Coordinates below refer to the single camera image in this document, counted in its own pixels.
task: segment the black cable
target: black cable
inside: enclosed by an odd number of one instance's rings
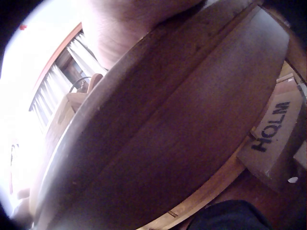
[[[78,81],[76,81],[76,82],[72,85],[72,87],[70,88],[70,91],[69,91],[69,92],[71,93],[72,90],[74,89],[75,85],[78,84],[80,81],[86,79],[86,78],[92,78],[92,77],[82,77],[82,78],[80,78]]]

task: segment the white wall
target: white wall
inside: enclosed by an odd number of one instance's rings
[[[0,185],[7,189],[8,145],[17,138],[22,154],[35,152],[38,140],[27,118],[29,97],[53,52],[81,21],[75,4],[75,0],[44,1],[23,22],[27,28],[18,29],[6,47],[0,79]]]

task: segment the wooden table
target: wooden table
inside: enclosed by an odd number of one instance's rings
[[[35,225],[132,230],[176,207],[232,159],[274,89],[288,40],[248,0],[200,4],[162,23],[75,114]]]

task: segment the white curtain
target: white curtain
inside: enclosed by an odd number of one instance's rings
[[[30,107],[30,111],[33,111],[38,117],[42,133],[58,104],[71,87],[72,83],[58,66],[53,64],[39,86]]]
[[[106,75],[107,70],[95,59],[82,33],[79,33],[66,48],[87,77],[92,77],[94,74]]]

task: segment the wooden floor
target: wooden floor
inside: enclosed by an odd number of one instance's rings
[[[306,223],[305,188],[306,175],[301,175],[296,183],[289,183],[283,192],[276,193],[245,170],[209,205],[226,200],[246,200],[269,220],[275,230],[299,230]],[[182,230],[186,226],[183,222],[172,230]]]

